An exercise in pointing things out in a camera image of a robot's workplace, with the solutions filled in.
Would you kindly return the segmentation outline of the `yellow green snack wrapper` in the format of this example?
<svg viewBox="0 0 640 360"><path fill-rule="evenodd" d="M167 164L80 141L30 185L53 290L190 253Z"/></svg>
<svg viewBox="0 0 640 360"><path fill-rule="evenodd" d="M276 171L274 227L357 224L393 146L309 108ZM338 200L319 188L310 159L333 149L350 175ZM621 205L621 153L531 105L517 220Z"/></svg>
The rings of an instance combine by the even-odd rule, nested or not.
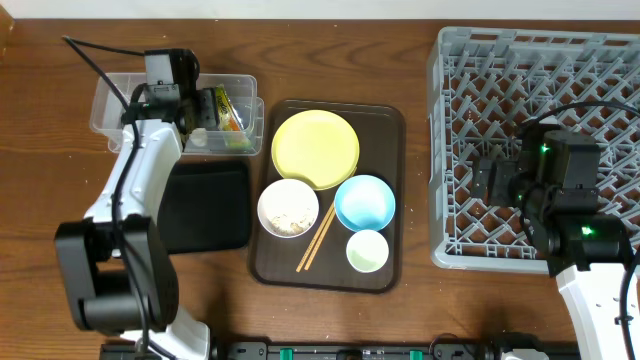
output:
<svg viewBox="0 0 640 360"><path fill-rule="evenodd" d="M233 150L246 150L250 141L244 134L244 125L233 108L223 85L214 88L218 116L218 130L224 133L225 144Z"/></svg>

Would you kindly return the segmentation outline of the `pile of rice grains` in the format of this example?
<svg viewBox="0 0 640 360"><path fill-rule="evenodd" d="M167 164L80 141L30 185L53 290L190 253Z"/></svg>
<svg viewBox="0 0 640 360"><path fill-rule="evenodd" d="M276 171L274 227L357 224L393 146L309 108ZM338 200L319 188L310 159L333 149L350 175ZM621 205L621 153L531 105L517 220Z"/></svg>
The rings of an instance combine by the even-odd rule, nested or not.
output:
<svg viewBox="0 0 640 360"><path fill-rule="evenodd" d="M269 218L273 231L283 237L294 237L302 234L311 226L312 216L309 213L281 213Z"/></svg>

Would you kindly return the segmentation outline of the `white pink bowl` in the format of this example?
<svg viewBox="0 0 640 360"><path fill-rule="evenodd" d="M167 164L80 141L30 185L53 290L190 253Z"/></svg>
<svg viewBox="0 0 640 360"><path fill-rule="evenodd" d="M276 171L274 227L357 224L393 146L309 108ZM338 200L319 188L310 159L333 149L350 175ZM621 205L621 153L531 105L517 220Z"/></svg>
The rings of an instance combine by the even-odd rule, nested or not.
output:
<svg viewBox="0 0 640 360"><path fill-rule="evenodd" d="M313 220L311 226L304 231L311 229L318 219L319 200L314 190L300 180L281 179L268 185L261 193L257 203L257 215L264 230L269 234L284 239L295 238L277 235L269 222L269 218L281 213L309 213Z"/></svg>

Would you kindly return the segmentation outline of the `light blue bowl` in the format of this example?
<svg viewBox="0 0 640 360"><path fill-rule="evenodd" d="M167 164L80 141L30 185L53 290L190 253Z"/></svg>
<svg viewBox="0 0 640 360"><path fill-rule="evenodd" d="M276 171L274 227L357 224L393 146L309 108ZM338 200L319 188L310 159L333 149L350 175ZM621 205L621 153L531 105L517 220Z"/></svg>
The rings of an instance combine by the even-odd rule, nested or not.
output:
<svg viewBox="0 0 640 360"><path fill-rule="evenodd" d="M372 175L356 175L341 184L334 197L338 220L349 230L380 231L393 219L396 199L391 187Z"/></svg>

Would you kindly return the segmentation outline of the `small pale green cup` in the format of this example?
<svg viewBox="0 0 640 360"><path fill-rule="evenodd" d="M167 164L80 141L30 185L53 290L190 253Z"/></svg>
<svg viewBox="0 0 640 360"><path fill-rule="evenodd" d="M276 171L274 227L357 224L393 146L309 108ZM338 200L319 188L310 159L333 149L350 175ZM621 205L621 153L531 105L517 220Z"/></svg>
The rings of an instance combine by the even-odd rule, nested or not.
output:
<svg viewBox="0 0 640 360"><path fill-rule="evenodd" d="M380 270L388 260L389 245L377 231L358 231L347 242L346 257L357 272L373 273Z"/></svg>

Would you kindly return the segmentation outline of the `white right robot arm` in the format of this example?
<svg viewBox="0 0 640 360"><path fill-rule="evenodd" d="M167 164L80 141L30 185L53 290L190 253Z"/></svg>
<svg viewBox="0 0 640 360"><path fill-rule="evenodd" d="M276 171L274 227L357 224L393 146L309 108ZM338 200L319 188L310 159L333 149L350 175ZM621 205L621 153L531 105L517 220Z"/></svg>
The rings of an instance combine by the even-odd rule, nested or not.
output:
<svg viewBox="0 0 640 360"><path fill-rule="evenodd" d="M589 135L534 124L514 159L477 159L471 195L519 211L570 314L584 359L639 356L634 252L626 226L599 210L601 150Z"/></svg>

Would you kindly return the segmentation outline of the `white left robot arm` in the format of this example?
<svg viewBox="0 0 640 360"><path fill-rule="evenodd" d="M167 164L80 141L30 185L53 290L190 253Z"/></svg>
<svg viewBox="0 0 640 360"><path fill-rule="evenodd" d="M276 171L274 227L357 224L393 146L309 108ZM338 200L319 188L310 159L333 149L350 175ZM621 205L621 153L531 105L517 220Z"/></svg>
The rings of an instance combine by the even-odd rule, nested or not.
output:
<svg viewBox="0 0 640 360"><path fill-rule="evenodd" d="M200 65L188 49L141 55L146 80L130 97L104 80L123 108L121 149L84 218L59 225L58 264L79 329L132 341L137 359L207 359L211 330L180 306L156 225L171 171L200 122Z"/></svg>

